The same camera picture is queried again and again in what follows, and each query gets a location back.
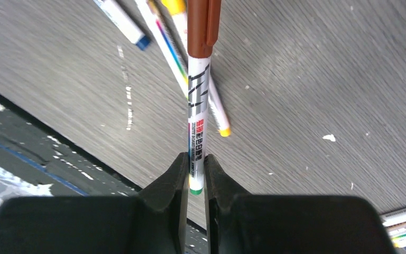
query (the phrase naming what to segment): pen clip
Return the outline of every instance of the pen clip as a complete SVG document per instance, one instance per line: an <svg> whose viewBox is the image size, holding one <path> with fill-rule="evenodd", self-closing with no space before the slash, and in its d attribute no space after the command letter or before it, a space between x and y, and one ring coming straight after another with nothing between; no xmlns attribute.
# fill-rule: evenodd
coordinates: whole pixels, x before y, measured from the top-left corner
<svg viewBox="0 0 406 254"><path fill-rule="evenodd" d="M208 28L206 30L206 45L212 47L218 39L218 28L220 26L220 9L222 0L209 0L208 6Z"/></svg>

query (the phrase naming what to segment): yellow marker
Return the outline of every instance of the yellow marker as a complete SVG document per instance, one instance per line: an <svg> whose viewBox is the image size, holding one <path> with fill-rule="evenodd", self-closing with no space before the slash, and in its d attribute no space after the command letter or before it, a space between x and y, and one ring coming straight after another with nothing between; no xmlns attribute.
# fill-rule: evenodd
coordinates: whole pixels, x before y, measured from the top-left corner
<svg viewBox="0 0 406 254"><path fill-rule="evenodd" d="M167 8L172 16L173 23L177 28L178 35L183 43L186 52L188 51L188 16L186 13L186 4L183 0L161 0L161 3ZM213 77L209 75L209 108L216 120L218 130L222 137L231 135L231 128L228 117L226 116L223 104L218 96Z"/></svg>

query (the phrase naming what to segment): brown marker cap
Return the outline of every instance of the brown marker cap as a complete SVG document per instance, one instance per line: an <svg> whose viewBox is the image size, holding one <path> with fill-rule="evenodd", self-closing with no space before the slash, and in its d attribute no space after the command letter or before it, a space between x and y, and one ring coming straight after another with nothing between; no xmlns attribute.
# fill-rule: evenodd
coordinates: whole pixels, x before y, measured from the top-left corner
<svg viewBox="0 0 406 254"><path fill-rule="evenodd" d="M207 58L218 38L222 0L188 0L188 53Z"/></svg>

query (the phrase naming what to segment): blue marker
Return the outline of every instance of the blue marker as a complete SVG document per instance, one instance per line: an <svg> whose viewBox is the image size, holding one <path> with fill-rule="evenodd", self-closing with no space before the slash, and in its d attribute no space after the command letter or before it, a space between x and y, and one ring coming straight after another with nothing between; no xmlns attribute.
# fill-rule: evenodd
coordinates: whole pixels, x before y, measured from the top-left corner
<svg viewBox="0 0 406 254"><path fill-rule="evenodd" d="M150 39L139 29L115 0L94 0L94 2L131 43L141 50L144 50L150 44Z"/></svg>

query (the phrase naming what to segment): wood grain surface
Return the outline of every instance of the wood grain surface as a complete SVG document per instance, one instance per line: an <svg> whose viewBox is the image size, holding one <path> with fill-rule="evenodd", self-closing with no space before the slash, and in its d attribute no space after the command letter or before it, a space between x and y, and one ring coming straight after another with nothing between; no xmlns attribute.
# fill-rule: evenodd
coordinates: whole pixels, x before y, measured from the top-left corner
<svg viewBox="0 0 406 254"><path fill-rule="evenodd" d="M406 0L224 0L213 76L233 134L211 124L208 148L249 191L406 206ZM187 149L158 46L140 51L91 0L0 0L0 93L141 187ZM203 198L188 217L205 226Z"/></svg>

